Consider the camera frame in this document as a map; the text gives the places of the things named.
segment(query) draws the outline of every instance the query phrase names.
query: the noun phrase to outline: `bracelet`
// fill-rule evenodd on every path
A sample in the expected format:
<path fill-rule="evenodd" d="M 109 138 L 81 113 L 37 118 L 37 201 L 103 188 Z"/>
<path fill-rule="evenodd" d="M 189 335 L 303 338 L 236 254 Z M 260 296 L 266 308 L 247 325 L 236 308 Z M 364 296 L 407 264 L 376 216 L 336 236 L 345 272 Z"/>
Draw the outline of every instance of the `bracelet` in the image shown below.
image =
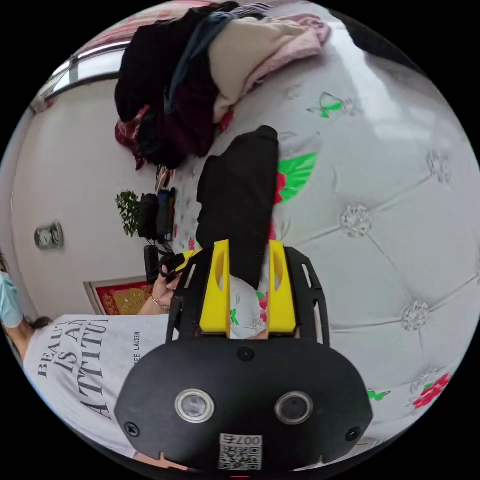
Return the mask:
<path fill-rule="evenodd" d="M 156 298 L 153 298 L 153 296 L 150 297 L 151 301 L 159 308 L 162 310 L 165 310 L 166 312 L 170 311 L 170 305 L 165 305 L 163 303 L 160 303 Z"/>

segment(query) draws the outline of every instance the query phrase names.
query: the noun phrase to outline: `face mask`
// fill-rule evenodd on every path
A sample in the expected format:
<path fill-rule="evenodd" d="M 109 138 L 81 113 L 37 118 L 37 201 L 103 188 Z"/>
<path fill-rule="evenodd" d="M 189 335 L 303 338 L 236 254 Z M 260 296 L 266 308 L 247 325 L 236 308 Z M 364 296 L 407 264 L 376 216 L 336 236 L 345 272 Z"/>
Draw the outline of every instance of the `face mask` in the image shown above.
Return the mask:
<path fill-rule="evenodd" d="M 0 319 L 9 329 L 18 327 L 24 319 L 19 291 L 12 283 L 10 275 L 5 272 L 0 272 Z"/>

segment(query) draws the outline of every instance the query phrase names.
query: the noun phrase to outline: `blue strap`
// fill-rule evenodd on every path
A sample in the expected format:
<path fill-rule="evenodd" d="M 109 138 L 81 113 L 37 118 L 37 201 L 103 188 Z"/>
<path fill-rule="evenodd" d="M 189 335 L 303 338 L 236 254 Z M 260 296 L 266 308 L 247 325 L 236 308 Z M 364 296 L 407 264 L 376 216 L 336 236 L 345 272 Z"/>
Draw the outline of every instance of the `blue strap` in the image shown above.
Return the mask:
<path fill-rule="evenodd" d="M 163 108 L 167 114 L 175 111 L 175 91 L 184 81 L 190 61 L 206 50 L 217 35 L 235 18 L 230 12 L 218 11 L 204 18 L 191 34 L 190 40 L 171 78 L 170 91 L 165 95 Z"/>

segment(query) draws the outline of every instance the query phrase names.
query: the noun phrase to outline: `qr code label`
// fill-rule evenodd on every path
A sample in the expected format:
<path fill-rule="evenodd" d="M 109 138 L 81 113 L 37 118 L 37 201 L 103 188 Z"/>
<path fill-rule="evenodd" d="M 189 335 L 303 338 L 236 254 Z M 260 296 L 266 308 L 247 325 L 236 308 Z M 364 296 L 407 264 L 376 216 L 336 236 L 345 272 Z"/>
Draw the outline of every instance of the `qr code label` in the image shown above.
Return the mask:
<path fill-rule="evenodd" d="M 220 435 L 220 470 L 261 470 L 261 435 Z"/>

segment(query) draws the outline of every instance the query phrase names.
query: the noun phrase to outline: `green butterfly print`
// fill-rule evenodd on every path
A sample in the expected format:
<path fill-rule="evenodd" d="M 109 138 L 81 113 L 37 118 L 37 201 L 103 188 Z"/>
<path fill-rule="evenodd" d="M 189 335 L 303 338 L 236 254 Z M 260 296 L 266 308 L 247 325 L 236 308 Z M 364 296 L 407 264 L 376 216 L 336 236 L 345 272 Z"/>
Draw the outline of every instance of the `green butterfly print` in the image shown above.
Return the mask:
<path fill-rule="evenodd" d="M 375 390 L 369 390 L 368 398 L 370 400 L 376 400 L 377 402 L 379 402 L 380 400 L 383 400 L 389 393 L 391 393 L 390 390 L 383 391 L 381 393 L 377 393 Z"/>
<path fill-rule="evenodd" d="M 237 320 L 237 310 L 235 308 L 230 310 L 230 320 L 234 325 L 239 324 L 239 321 Z"/>
<path fill-rule="evenodd" d="M 329 119 L 331 112 L 338 112 L 344 107 L 344 102 L 329 93 L 323 92 L 318 99 L 318 106 L 309 108 L 309 112 L 318 112 L 323 119 Z"/>
<path fill-rule="evenodd" d="M 317 156 L 316 152 L 308 153 L 278 162 L 278 172 L 286 178 L 285 186 L 278 192 L 281 196 L 280 204 L 291 200 L 307 184 L 317 163 Z"/>

